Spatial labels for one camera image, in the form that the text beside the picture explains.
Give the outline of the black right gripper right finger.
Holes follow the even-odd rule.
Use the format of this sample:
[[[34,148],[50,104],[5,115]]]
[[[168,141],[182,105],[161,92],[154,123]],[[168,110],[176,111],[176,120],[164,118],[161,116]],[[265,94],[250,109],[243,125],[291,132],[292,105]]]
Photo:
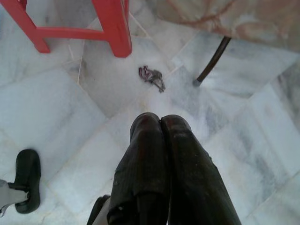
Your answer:
[[[241,225],[218,168],[178,115],[161,119],[172,170],[169,225]]]

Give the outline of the black robot foot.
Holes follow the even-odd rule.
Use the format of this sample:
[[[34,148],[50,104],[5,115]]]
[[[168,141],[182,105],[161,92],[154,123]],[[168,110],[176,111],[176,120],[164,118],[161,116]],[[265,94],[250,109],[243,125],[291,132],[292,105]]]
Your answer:
[[[26,201],[15,204],[17,212],[28,214],[40,206],[39,184],[41,164],[38,153],[33,149],[25,149],[16,158],[15,184],[21,186],[29,194]]]

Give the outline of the red plastic stool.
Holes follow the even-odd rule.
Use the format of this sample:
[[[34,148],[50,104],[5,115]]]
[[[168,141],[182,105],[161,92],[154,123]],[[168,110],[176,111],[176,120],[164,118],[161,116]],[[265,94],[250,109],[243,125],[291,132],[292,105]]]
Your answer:
[[[26,12],[27,1],[0,0],[0,4],[40,53],[50,52],[45,38],[106,41],[114,56],[118,58],[126,58],[132,52],[128,24],[129,0],[91,0],[102,31],[67,27],[37,27]]]

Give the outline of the grey robot leg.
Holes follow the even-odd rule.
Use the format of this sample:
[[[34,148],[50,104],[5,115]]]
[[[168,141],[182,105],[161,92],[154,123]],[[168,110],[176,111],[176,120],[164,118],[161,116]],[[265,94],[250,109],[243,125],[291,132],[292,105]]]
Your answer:
[[[12,204],[23,203],[29,199],[29,188],[24,185],[0,180],[0,218]]]

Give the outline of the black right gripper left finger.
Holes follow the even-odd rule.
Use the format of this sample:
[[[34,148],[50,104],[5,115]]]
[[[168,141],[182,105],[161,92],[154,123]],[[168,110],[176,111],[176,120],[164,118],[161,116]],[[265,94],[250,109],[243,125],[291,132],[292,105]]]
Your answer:
[[[130,128],[130,143],[113,180],[109,225],[166,225],[170,167],[157,115],[139,115]]]

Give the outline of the marble pattern folding table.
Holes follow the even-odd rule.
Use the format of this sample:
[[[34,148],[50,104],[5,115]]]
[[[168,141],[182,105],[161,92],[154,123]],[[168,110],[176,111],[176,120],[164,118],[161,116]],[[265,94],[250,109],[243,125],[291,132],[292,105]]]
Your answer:
[[[300,53],[300,0],[157,0],[168,22]]]

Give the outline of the dark metal table leg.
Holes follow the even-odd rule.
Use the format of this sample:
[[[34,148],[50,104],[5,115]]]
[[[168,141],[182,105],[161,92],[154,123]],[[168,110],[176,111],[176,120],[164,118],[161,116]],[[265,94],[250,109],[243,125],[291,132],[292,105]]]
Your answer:
[[[222,38],[218,48],[216,49],[215,53],[213,54],[207,66],[200,73],[200,75],[193,81],[193,85],[195,87],[199,87],[204,81],[204,79],[213,70],[213,68],[216,66],[219,59],[221,58],[222,54],[224,53],[225,49],[227,48],[228,44],[230,43],[231,39],[232,39],[231,37],[226,37],[226,36]]]

